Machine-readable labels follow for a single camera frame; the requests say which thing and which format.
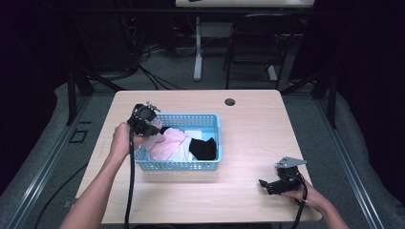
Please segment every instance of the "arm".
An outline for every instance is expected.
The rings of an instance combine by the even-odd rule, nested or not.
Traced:
[[[305,181],[308,188],[308,196],[306,206],[313,207],[316,211],[321,213],[329,229],[346,229],[349,226],[342,219],[337,209],[331,202],[322,194],[316,191],[307,181]],[[291,198],[292,201],[302,199],[304,188],[300,186],[298,191],[285,192],[282,196]]]
[[[65,217],[60,228],[99,228],[118,169],[129,154],[129,130],[129,125],[123,122],[116,127],[110,154],[95,179]],[[141,142],[142,137],[135,136],[134,148],[136,149]]]

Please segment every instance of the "blue plastic basket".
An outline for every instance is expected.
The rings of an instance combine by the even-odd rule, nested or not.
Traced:
[[[214,160],[150,160],[147,150],[140,145],[135,150],[135,162],[143,171],[214,171],[217,169],[223,153],[221,120],[217,114],[158,114],[156,119],[161,120],[163,126],[181,131],[199,130],[202,132],[202,140],[213,137],[217,144],[217,156]]]

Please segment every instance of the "cable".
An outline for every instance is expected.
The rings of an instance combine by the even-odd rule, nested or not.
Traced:
[[[135,108],[131,114],[131,123],[134,123],[134,112]],[[129,215],[131,213],[131,204],[132,204],[132,197],[134,194],[134,179],[135,179],[135,159],[134,159],[134,128],[130,125],[129,130],[129,155],[131,158],[131,176],[130,176],[130,183],[129,183],[129,191],[128,191],[128,201],[127,201],[127,208],[125,212],[125,224],[124,228],[129,229]]]
[[[291,229],[295,229],[298,227],[298,224],[300,223],[301,214],[303,213],[305,204],[307,203],[308,188],[307,188],[307,185],[305,184],[303,175],[299,174],[299,176],[301,177],[301,180],[298,178],[296,178],[296,179],[298,179],[300,181],[300,183],[304,186],[303,199],[301,200],[300,208],[298,208],[297,216],[295,217],[295,221],[294,221],[294,224],[292,225]]]
[[[63,187],[66,186],[66,184],[69,183],[69,181],[71,181],[78,173],[80,173],[80,171],[82,171],[84,168],[87,167],[89,163],[86,163],[85,165],[83,165],[79,170],[77,170],[71,177],[69,177],[57,190],[56,192],[54,192],[54,194],[51,196],[51,198],[48,200],[48,202],[45,204],[45,206],[42,208],[41,212],[39,213],[39,217],[36,220],[36,223],[34,225],[33,228],[37,228],[39,221],[41,220],[42,216],[45,213],[45,210],[48,208],[48,205],[50,205],[50,203],[52,202],[53,198],[56,197],[56,195],[60,192],[60,190],[62,190]]]
[[[183,87],[181,87],[181,86],[179,86],[179,85],[176,85],[176,84],[174,84],[174,83],[171,83],[171,82],[169,82],[169,81],[167,81],[167,80],[165,80],[165,79],[160,78],[159,76],[157,76],[157,75],[155,75],[155,74],[153,74],[153,73],[150,73],[148,70],[146,70],[145,68],[143,68],[141,65],[139,65],[139,68],[140,68],[140,70],[154,83],[156,90],[159,89],[159,88],[158,88],[158,85],[157,85],[156,83],[158,83],[159,85],[161,85],[161,86],[162,86],[164,89],[166,89],[166,90],[172,90],[171,88],[165,86],[162,82],[164,82],[164,83],[170,85],[170,86],[173,87],[175,90],[185,90],[185,88],[183,88]]]
[[[193,49],[193,50],[190,51],[189,53],[181,53],[181,52],[179,52],[179,50],[185,50],[185,49]],[[196,50],[196,49],[197,49],[197,46],[190,47],[190,48],[185,48],[185,47],[183,47],[183,48],[175,48],[175,51],[176,51],[176,53],[179,54],[179,55],[187,56],[187,55],[189,55],[189,54],[192,54],[192,53],[194,52],[194,50]]]
[[[145,45],[146,51],[142,54],[142,61],[147,61],[151,56],[151,47],[149,45]]]

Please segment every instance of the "office chair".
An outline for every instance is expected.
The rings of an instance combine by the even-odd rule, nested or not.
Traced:
[[[224,62],[226,88],[229,88],[231,63],[235,65],[280,66],[275,89],[278,90],[291,37],[299,29],[292,15],[250,13],[239,17],[232,25]],[[270,81],[237,80],[232,81]]]

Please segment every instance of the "desk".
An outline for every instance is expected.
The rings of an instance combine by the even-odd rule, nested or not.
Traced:
[[[179,8],[296,8],[309,9],[314,0],[201,0],[190,2],[176,0]],[[201,49],[201,22],[196,20],[196,64],[194,67],[194,80],[202,79],[203,51]]]
[[[232,98],[234,106],[224,101]],[[109,154],[114,128],[136,103],[153,102],[163,113],[216,113],[221,117],[223,158],[215,172],[144,173],[136,168],[131,223],[294,221],[298,205],[269,196],[258,179],[276,181],[283,156],[302,158],[280,93],[267,91],[122,91],[116,94],[77,192],[79,197]],[[102,223],[123,223],[130,157],[117,173]],[[300,172],[310,182],[305,165]],[[321,215],[305,209],[301,220]]]

